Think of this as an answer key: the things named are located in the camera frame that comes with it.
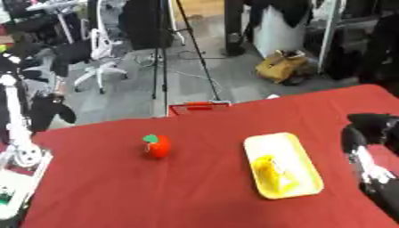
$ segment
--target person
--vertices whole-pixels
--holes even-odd
[[[370,36],[367,50],[362,57],[359,81],[374,83],[390,79],[390,75],[399,72],[399,14],[381,18]],[[379,74],[383,62],[392,58],[384,75]]]

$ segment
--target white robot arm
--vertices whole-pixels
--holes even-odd
[[[21,114],[16,86],[17,80],[10,74],[0,77],[4,87],[10,123],[7,125],[10,141],[0,153],[0,220],[16,217],[20,209],[34,194],[53,156],[31,140],[29,122]]]

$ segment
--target green leaf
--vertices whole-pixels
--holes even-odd
[[[157,143],[158,137],[154,134],[147,135],[143,138],[143,140],[147,143]]]

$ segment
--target apple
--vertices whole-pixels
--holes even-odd
[[[155,159],[163,159],[169,154],[170,141],[164,135],[150,134],[143,138],[147,142],[147,152]]]

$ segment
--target floor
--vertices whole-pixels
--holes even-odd
[[[210,17],[224,13],[224,0],[180,0],[188,16]]]
[[[315,76],[302,85],[286,87],[263,79],[256,75],[255,66],[262,61],[258,52],[246,45],[245,54],[235,58],[225,58],[221,51],[224,47],[223,16],[206,17],[191,20],[195,37],[201,51],[206,52],[207,65],[211,77],[218,86],[223,100],[233,103],[262,100],[271,94],[285,96],[320,91],[342,86],[354,85],[353,81],[334,81]],[[192,41],[187,38],[186,46],[175,41],[167,50],[169,104],[183,102],[209,101],[214,98],[209,82],[204,78],[203,68],[193,51]],[[75,93],[71,84],[84,73],[85,65],[71,67],[69,92],[66,103],[77,113],[77,125],[98,123],[122,118],[152,118],[165,116],[163,93],[158,85],[158,98],[152,100],[153,67],[143,67],[152,50],[134,52],[128,45],[118,48],[119,55],[124,55],[119,67],[128,71],[129,79],[123,80],[119,75],[109,75],[104,80],[106,94],[100,95],[94,79],[82,85],[84,90]],[[64,127],[54,121],[53,127]]]

